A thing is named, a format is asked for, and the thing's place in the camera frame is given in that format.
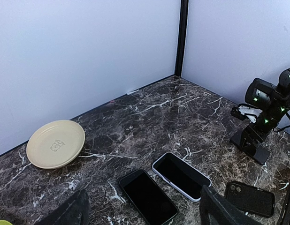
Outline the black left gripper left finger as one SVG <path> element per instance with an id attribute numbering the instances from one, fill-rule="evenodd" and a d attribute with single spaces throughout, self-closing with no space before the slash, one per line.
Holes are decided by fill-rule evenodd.
<path id="1" fill-rule="evenodd" d="M 38 225 L 88 225 L 90 203 L 85 189 L 76 191 Z"/>

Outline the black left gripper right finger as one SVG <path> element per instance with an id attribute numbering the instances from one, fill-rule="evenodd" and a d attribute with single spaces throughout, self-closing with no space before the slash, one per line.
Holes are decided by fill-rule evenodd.
<path id="1" fill-rule="evenodd" d="M 212 187 L 204 185 L 199 204 L 203 225 L 259 225 L 260 223 L 238 210 Z"/>

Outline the phone with green edge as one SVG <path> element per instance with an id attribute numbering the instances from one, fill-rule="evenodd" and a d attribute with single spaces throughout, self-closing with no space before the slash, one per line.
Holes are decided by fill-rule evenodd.
<path id="1" fill-rule="evenodd" d="M 143 170 L 120 178 L 119 186 L 149 225 L 164 225 L 178 214 L 178 208 Z"/>

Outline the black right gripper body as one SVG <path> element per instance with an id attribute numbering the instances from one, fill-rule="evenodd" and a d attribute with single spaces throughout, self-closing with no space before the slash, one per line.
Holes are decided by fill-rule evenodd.
<path id="1" fill-rule="evenodd" d="M 290 128 L 290 68 L 280 74 L 276 86 L 255 78 L 247 89 L 245 102 L 261 110 L 256 122 L 245 129 L 253 140 L 261 143 L 270 131 Z"/>

